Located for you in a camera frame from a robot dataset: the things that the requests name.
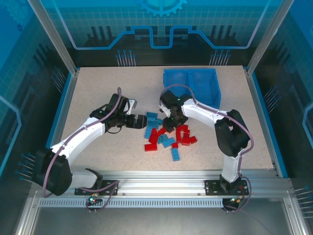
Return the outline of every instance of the beige work surface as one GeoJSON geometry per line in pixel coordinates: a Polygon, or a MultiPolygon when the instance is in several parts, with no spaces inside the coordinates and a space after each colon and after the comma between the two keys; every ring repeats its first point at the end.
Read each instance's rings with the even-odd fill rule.
{"type": "MultiPolygon", "coordinates": [[[[69,108],[62,139],[80,127],[94,109],[109,102],[117,87],[123,96],[138,101],[133,114],[158,111],[163,90],[163,70],[170,67],[81,68],[69,108]]],[[[215,67],[222,93],[221,110],[238,110],[254,141],[254,149],[245,155],[243,168],[272,168],[268,148],[259,123],[243,67],[215,67]]],[[[155,152],[145,152],[145,129],[123,128],[116,135],[104,134],[91,143],[74,161],[75,168],[94,170],[204,170],[222,169],[223,154],[219,150],[215,131],[197,120],[189,119],[191,136],[198,139],[190,146],[179,145],[180,161],[172,160],[171,148],[158,146],[155,152]]]]}

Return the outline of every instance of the gear logo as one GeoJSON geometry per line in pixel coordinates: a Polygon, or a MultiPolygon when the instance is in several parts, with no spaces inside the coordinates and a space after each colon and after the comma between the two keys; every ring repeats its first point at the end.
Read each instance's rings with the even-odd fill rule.
{"type": "Polygon", "coordinates": [[[3,7],[6,7],[7,11],[19,25],[23,25],[29,14],[26,0],[0,0],[0,8],[3,7]]]}
{"type": "Polygon", "coordinates": [[[176,10],[181,10],[187,0],[138,0],[138,2],[141,10],[146,10],[147,14],[163,17],[170,16],[171,13],[176,14],[176,10]]]}

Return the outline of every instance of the black mounting plate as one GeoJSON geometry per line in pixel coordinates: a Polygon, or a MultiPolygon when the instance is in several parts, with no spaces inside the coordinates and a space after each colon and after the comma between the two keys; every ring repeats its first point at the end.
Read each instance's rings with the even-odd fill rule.
{"type": "Polygon", "coordinates": [[[245,196],[249,195],[249,189],[246,180],[241,180],[238,185],[230,190],[229,193],[224,192],[224,190],[220,186],[219,180],[205,180],[204,181],[204,189],[206,196],[241,196],[243,195],[242,191],[239,189],[239,186],[246,187],[244,193],[245,196]]]}
{"type": "MultiPolygon", "coordinates": [[[[104,188],[104,187],[108,186],[109,184],[114,183],[115,181],[116,180],[103,180],[101,188],[104,188]]],[[[113,196],[116,196],[117,195],[117,191],[118,191],[118,184],[117,184],[117,186],[114,185],[114,186],[108,188],[107,190],[104,190],[104,191],[100,192],[99,196],[109,196],[111,194],[113,188],[116,188],[114,190],[114,193],[113,193],[113,196]]],[[[91,196],[93,194],[93,192],[86,192],[84,190],[76,188],[74,194],[77,195],[77,196],[91,196]]]]}

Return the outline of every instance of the blue plastic bin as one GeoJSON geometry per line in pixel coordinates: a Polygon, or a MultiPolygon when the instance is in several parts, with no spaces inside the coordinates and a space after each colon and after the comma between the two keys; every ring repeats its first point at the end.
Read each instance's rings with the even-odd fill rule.
{"type": "MultiPolygon", "coordinates": [[[[183,84],[191,88],[198,101],[218,109],[221,104],[221,91],[215,69],[164,70],[164,87],[183,84]]],[[[170,91],[176,96],[190,94],[184,87],[172,87],[170,91]]]]}

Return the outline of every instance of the robotic arm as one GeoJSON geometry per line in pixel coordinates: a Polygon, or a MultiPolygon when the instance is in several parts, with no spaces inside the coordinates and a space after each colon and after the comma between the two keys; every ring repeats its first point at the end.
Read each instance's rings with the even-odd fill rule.
{"type": "Polygon", "coordinates": [[[72,173],[71,164],[76,157],[96,138],[108,132],[112,127],[126,126],[128,128],[141,129],[147,125],[147,118],[144,115],[131,114],[136,106],[136,100],[121,97],[117,108],[105,120],[90,126],[91,123],[101,120],[118,101],[118,94],[113,94],[107,105],[94,110],[86,122],[78,129],[83,130],[76,135],[70,135],[62,142],[52,146],[50,149],[39,150],[36,153],[32,179],[35,183],[43,186],[47,168],[53,156],[61,148],[59,156],[53,163],[47,179],[46,189],[59,196],[68,188],[91,188],[100,189],[102,186],[102,175],[92,169],[72,173]]]}
{"type": "Polygon", "coordinates": [[[195,103],[190,95],[177,97],[171,91],[166,91],[160,97],[159,107],[160,111],[167,115],[163,120],[163,127],[168,132],[184,124],[188,118],[197,119],[215,129],[217,144],[224,153],[220,186],[225,193],[234,189],[241,180],[238,173],[241,164],[240,154],[247,147],[250,139],[237,124],[217,113],[232,117],[246,128],[240,113],[236,110],[219,111],[202,103],[195,103]]]}

